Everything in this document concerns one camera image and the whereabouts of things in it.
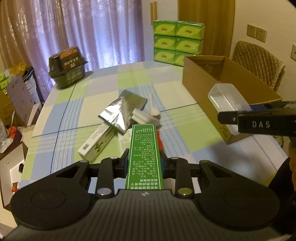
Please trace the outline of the wall socket plates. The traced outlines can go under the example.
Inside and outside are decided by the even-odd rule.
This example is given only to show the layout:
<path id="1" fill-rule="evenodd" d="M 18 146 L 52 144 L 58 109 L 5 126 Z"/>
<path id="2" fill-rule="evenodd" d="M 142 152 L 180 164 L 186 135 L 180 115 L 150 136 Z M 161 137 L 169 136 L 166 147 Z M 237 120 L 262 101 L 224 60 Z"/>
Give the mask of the wall socket plates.
<path id="1" fill-rule="evenodd" d="M 266 42 L 267 30 L 265 29 L 248 24 L 246 34 L 248 37 L 257 39 L 260 42 Z"/>

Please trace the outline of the white blue medicine box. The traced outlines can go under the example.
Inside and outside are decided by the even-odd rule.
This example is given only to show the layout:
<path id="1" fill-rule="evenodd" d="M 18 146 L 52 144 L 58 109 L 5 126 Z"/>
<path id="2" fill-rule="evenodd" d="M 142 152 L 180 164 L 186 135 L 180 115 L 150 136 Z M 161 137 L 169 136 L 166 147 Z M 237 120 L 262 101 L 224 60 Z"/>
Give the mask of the white blue medicine box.
<path id="1" fill-rule="evenodd" d="M 118 136 L 120 151 L 123 154 L 126 149 L 130 148 L 132 129 L 131 128 L 128 129 L 124 135 L 122 135 L 121 133 L 118 133 L 117 136 Z"/>

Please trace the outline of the side clutter boxes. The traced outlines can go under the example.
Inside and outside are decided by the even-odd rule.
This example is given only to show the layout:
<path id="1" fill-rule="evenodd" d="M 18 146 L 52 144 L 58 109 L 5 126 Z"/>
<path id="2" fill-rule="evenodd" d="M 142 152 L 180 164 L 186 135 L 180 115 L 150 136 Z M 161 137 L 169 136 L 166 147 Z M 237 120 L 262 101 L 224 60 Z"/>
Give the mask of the side clutter boxes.
<path id="1" fill-rule="evenodd" d="M 20 187 L 23 167 L 28 152 L 28 148 L 23 142 L 21 131 L 37 122 L 42 109 L 37 92 L 34 69 L 29 67 L 24 74 L 19 73 L 19 75 L 22 76 L 23 82 L 34 103 L 27 126 L 20 126 L 18 123 L 15 123 L 15 113 L 12 115 L 11 124 L 8 125 L 6 110 L 10 105 L 10 99 L 6 87 L 14 76 L 7 77 L 5 72 L 1 73 L 1 202 L 6 210 L 10 210 L 11 198 Z"/>

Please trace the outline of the dark green noodle bowl pack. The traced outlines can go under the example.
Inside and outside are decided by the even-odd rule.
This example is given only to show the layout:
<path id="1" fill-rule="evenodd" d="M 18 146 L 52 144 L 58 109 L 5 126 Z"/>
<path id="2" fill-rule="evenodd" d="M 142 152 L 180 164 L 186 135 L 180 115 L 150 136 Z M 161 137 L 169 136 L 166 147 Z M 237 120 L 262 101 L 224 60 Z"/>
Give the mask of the dark green noodle bowl pack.
<path id="1" fill-rule="evenodd" d="M 59 89 L 64 89 L 85 77 L 87 63 L 78 47 L 70 47 L 49 57 L 49 75 Z"/>

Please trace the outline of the wicker chair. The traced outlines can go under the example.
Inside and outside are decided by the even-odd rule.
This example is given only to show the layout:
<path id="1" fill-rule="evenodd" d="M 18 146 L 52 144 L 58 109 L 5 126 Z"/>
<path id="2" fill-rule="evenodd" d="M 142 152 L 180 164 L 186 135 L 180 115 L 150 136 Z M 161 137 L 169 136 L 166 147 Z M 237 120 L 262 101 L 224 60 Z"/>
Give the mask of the wicker chair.
<path id="1" fill-rule="evenodd" d="M 233 51 L 232 60 L 253 73 L 277 92 L 285 64 L 263 47 L 239 40 Z"/>

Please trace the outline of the silver foil pouch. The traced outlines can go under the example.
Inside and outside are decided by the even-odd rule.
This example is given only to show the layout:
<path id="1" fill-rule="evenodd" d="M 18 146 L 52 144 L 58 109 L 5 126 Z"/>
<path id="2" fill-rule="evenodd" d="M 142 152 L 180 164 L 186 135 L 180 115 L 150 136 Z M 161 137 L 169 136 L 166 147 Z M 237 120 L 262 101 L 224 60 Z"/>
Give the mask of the silver foil pouch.
<path id="1" fill-rule="evenodd" d="M 134 109 L 143 110 L 146 103 L 147 98 L 128 90 L 123 90 L 119 97 L 108 105 L 98 117 L 121 134 L 125 134 L 132 123 L 132 112 Z"/>

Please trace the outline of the green tissue pack stack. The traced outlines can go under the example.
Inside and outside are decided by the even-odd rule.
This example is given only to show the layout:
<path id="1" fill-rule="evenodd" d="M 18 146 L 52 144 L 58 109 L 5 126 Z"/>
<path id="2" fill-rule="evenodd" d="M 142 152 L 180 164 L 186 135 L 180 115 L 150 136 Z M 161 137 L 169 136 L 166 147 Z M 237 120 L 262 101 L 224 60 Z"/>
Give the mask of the green tissue pack stack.
<path id="1" fill-rule="evenodd" d="M 155 20 L 154 61 L 184 66 L 185 56 L 202 54 L 204 31 L 203 23 Z"/>

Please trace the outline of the checked tablecloth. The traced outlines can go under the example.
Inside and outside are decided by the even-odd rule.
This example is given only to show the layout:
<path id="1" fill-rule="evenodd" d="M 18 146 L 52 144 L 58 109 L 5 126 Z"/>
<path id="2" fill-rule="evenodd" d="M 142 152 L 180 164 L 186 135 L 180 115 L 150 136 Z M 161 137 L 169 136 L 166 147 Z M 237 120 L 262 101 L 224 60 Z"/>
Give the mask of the checked tablecloth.
<path id="1" fill-rule="evenodd" d="M 133 110 L 134 123 L 159 113 L 159 135 L 168 157 L 190 163 L 210 160 L 267 185 L 286 159 L 270 136 L 254 135 L 226 144 L 182 84 L 179 66 L 138 62 L 99 69 L 66 89 L 53 87 L 35 125 L 20 186 L 81 159 L 79 149 L 104 121 L 100 113 L 128 90 L 147 100 Z"/>

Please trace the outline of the red candy packet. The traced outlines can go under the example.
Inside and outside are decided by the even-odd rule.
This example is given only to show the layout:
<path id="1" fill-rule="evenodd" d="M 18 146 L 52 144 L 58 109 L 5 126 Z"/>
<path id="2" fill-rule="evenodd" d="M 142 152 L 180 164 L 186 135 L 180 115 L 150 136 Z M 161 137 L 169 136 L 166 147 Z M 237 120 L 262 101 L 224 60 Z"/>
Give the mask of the red candy packet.
<path id="1" fill-rule="evenodd" d="M 158 146 L 159 146 L 159 149 L 163 149 L 163 143 L 161 141 L 161 138 L 160 138 L 160 134 L 159 134 L 159 131 L 157 130 L 157 138 L 158 138 Z"/>

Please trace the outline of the purple grey cardboard sheet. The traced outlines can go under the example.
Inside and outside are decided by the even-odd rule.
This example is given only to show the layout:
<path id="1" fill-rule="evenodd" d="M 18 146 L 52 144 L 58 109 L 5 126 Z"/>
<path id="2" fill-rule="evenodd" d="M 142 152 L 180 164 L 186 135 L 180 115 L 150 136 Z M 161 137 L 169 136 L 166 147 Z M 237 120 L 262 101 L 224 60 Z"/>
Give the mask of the purple grey cardboard sheet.
<path id="1" fill-rule="evenodd" d="M 6 91 L 10 99 L 10 105 L 6 110 L 8 125 L 11 124 L 12 115 L 15 113 L 15 123 L 18 123 L 20 126 L 27 126 L 34 103 L 23 82 L 22 76 L 19 74 L 14 76 L 6 87 Z"/>

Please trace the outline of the long white green box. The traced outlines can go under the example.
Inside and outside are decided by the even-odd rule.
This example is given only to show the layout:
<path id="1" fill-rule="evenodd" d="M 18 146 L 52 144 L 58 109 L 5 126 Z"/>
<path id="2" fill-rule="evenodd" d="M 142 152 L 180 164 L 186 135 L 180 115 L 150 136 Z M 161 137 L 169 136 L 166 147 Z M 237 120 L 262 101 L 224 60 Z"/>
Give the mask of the long white green box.
<path id="1" fill-rule="evenodd" d="M 92 163 L 115 134 L 116 129 L 114 127 L 102 123 L 78 149 L 78 154 L 83 160 Z"/>

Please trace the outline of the clear plastic container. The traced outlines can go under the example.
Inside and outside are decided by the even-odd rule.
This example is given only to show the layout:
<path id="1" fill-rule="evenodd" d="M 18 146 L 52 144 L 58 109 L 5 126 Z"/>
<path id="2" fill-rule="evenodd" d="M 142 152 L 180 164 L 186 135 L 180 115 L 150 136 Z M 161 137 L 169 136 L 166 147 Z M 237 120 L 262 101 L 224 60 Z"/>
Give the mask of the clear plastic container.
<path id="1" fill-rule="evenodd" d="M 236 89 L 229 83 L 217 83 L 208 93 L 208 99 L 217 112 L 222 111 L 252 111 L 250 105 Z M 233 135 L 238 135 L 238 125 L 226 125 Z"/>

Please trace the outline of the brown cardboard box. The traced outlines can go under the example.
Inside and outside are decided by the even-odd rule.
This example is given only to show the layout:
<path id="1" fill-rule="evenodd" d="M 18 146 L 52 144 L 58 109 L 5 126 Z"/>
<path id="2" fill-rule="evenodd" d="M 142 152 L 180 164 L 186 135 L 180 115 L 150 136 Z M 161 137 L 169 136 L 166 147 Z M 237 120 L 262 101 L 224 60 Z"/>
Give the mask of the brown cardboard box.
<path id="1" fill-rule="evenodd" d="M 185 56 L 182 83 L 226 144 L 247 135 L 239 133 L 236 125 L 219 123 L 219 112 L 250 110 L 251 105 L 282 100 L 261 79 L 224 56 Z"/>

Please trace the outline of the purple curtain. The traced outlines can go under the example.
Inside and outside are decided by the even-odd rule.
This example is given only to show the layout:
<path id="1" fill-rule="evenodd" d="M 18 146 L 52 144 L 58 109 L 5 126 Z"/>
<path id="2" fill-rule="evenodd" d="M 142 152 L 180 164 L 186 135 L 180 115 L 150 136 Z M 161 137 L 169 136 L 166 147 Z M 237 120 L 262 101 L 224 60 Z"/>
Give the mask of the purple curtain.
<path id="1" fill-rule="evenodd" d="M 54 85 L 49 57 L 74 46 L 87 71 L 143 61 L 141 1 L 1 1 L 4 67 L 33 67 L 42 100 Z"/>

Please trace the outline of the green medicine box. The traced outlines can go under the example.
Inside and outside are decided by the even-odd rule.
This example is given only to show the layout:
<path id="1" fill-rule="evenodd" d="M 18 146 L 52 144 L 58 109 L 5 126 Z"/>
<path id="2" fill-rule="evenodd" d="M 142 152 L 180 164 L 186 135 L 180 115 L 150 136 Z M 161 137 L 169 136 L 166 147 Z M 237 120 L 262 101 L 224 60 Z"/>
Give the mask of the green medicine box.
<path id="1" fill-rule="evenodd" d="M 154 124 L 133 125 L 125 188 L 128 190 L 162 190 L 161 158 Z"/>

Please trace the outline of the white square plug device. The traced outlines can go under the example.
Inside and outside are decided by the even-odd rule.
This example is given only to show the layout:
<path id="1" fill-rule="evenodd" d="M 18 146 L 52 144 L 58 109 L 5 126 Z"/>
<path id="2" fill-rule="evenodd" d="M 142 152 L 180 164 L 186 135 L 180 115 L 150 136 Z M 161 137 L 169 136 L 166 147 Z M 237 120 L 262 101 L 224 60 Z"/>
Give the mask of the white square plug device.
<path id="1" fill-rule="evenodd" d="M 158 126 L 160 124 L 161 116 L 151 116 L 149 113 L 135 108 L 132 112 L 132 120 L 138 124 L 155 124 Z"/>

